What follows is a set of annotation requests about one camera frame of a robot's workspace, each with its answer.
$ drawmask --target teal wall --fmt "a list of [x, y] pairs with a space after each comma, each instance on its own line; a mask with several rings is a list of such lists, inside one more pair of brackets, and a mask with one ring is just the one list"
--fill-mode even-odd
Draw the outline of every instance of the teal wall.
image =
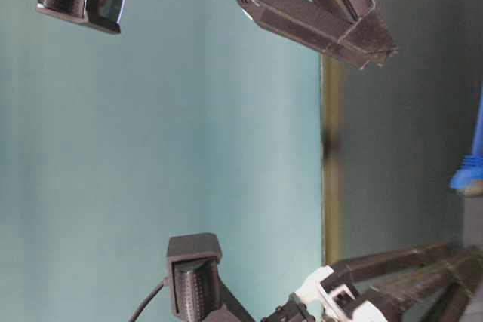
[[127, 320], [204, 231], [270, 313], [321, 263], [317, 55], [235, 0], [128, 0], [117, 37], [34, 8], [0, 16], [2, 319]]

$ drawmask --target black cable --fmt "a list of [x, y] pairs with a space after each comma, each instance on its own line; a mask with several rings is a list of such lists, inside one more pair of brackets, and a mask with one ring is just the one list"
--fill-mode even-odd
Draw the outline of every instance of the black cable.
[[141, 313], [143, 313], [146, 306], [151, 302], [151, 300], [156, 296], [156, 294], [158, 294], [158, 292], [163, 289], [163, 287], [165, 286], [165, 279], [163, 279], [155, 287], [155, 289], [152, 290], [152, 292], [141, 302], [137, 310], [134, 312], [133, 317], [131, 317], [128, 322], [134, 322], [135, 320], [137, 320], [137, 318], [140, 316]]

